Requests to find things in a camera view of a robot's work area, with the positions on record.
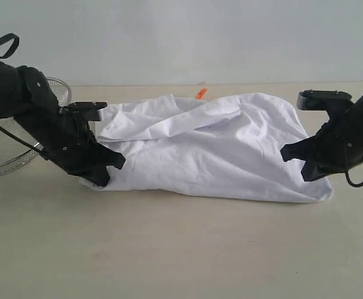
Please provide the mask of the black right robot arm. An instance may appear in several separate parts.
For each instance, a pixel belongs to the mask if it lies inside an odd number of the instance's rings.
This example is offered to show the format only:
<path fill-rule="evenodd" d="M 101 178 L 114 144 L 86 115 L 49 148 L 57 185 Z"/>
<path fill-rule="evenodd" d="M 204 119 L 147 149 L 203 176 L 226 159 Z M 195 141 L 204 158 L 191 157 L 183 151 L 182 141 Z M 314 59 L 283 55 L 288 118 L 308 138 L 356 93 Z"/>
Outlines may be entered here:
<path fill-rule="evenodd" d="M 349 171 L 363 164 L 363 95 L 356 102 L 342 91 L 304 90 L 296 106 L 300 110 L 325 111 L 328 122 L 312 137 L 286 144 L 280 150 L 283 161 L 304 161 L 301 175 L 306 182 L 343 173 L 352 187 Z"/>

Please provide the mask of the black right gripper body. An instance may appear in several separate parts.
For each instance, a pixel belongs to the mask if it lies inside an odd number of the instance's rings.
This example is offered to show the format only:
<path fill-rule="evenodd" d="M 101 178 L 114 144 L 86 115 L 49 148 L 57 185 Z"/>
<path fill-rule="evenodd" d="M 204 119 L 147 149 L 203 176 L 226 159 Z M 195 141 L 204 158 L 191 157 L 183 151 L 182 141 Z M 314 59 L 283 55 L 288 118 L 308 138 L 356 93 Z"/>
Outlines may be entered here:
<path fill-rule="evenodd" d="M 363 164 L 363 129 L 360 125 L 324 124 L 307 139 L 306 171 L 349 171 Z"/>

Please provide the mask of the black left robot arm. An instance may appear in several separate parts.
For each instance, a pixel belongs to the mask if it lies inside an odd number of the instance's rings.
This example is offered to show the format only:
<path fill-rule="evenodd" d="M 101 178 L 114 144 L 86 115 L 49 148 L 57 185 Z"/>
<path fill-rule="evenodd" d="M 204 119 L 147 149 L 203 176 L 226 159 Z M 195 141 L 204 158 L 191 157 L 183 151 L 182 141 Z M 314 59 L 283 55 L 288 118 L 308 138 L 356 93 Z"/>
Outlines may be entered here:
<path fill-rule="evenodd" d="M 67 174 L 105 187 L 107 168 L 121 169 L 126 161 L 99 144 L 90 129 L 100 121 L 105 102 L 75 102 L 61 107 L 42 72 L 12 67 L 0 61 L 0 119 L 13 118 L 42 145 L 39 154 Z"/>

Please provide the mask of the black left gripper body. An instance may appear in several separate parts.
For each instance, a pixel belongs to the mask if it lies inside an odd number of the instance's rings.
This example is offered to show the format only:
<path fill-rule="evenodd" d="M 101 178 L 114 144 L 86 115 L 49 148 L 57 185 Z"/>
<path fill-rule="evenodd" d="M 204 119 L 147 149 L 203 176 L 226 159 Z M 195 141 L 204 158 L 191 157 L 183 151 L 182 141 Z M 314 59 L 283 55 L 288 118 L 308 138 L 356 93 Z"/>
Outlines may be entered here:
<path fill-rule="evenodd" d="M 67 174 L 81 178 L 106 177 L 106 148 L 99 145 L 90 129 L 80 133 L 65 129 L 42 139 L 44 157 Z"/>

